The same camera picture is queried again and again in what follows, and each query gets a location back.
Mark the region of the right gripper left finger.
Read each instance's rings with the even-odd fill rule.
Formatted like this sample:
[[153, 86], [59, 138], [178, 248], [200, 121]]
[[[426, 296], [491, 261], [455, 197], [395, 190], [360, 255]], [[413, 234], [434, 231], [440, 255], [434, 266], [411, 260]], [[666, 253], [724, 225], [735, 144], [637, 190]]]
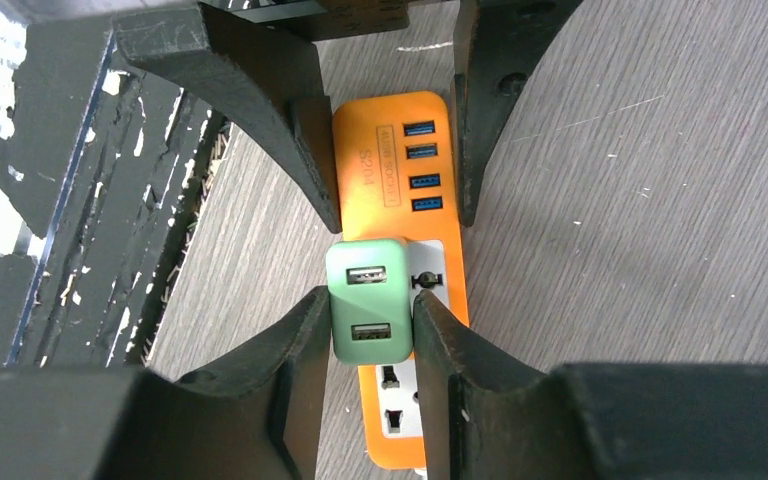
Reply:
[[311, 479], [330, 348], [312, 289], [177, 381], [136, 366], [0, 369], [0, 479]]

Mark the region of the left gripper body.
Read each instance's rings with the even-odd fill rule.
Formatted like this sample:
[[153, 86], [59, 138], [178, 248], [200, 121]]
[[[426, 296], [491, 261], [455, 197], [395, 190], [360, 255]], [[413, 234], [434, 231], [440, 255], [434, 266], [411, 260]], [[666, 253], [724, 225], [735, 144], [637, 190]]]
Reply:
[[402, 30], [414, 0], [211, 1], [250, 22], [288, 31], [308, 41]]

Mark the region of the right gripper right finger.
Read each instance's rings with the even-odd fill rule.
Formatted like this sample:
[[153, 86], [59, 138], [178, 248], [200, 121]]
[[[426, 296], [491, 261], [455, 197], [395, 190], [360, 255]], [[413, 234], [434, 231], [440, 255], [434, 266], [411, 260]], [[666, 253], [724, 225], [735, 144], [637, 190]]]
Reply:
[[414, 346], [432, 479], [768, 479], [768, 364], [534, 369], [430, 292]]

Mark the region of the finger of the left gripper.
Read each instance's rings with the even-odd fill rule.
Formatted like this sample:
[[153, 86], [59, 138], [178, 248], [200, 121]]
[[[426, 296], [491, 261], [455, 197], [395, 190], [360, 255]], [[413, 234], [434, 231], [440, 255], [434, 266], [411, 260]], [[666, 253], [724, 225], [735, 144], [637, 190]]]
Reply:
[[313, 43], [206, 3], [121, 15], [112, 26], [129, 65], [235, 123], [299, 186], [328, 230], [341, 232], [332, 105]]
[[581, 0], [461, 1], [451, 131], [459, 220], [475, 223], [488, 162], [542, 57]]

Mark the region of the orange power strip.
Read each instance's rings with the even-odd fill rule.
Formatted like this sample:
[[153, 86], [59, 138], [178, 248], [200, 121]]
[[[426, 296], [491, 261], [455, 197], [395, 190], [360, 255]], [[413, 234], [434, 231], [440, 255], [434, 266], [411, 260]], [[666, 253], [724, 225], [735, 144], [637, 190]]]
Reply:
[[[398, 237], [407, 244], [411, 317], [421, 292], [469, 320], [455, 166], [442, 97], [431, 91], [353, 100], [333, 136], [342, 241]], [[403, 362], [354, 366], [367, 453], [378, 466], [426, 465], [412, 351]]]

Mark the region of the green charger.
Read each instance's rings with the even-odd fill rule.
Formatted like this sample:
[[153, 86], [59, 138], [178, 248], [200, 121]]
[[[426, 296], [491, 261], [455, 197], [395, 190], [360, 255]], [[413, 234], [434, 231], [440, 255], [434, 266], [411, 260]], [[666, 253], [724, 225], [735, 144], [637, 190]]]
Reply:
[[413, 351], [407, 244], [342, 241], [325, 256], [333, 350], [352, 366], [405, 361]]

